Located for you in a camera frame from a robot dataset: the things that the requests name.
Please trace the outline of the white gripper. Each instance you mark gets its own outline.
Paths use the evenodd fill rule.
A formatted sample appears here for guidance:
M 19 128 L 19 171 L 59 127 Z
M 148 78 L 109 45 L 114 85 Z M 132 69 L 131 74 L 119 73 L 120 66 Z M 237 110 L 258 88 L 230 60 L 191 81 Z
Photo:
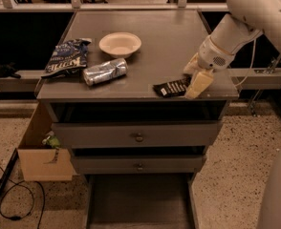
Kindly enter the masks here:
M 212 84 L 213 70 L 198 71 L 199 66 L 204 69 L 223 70 L 233 59 L 234 56 L 218 48 L 209 35 L 201 44 L 198 53 L 193 55 L 183 69 L 184 74 L 193 74 L 184 96 L 195 99 Z

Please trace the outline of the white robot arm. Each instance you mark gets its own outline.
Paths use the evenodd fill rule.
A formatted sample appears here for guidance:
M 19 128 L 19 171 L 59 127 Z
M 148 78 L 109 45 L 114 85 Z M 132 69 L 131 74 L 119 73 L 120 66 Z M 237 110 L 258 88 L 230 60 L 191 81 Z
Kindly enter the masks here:
M 192 76 L 185 96 L 197 98 L 236 53 L 264 34 L 281 54 L 281 0 L 227 0 L 229 13 L 206 37 L 184 73 Z M 281 150 L 270 169 L 257 229 L 281 229 Z

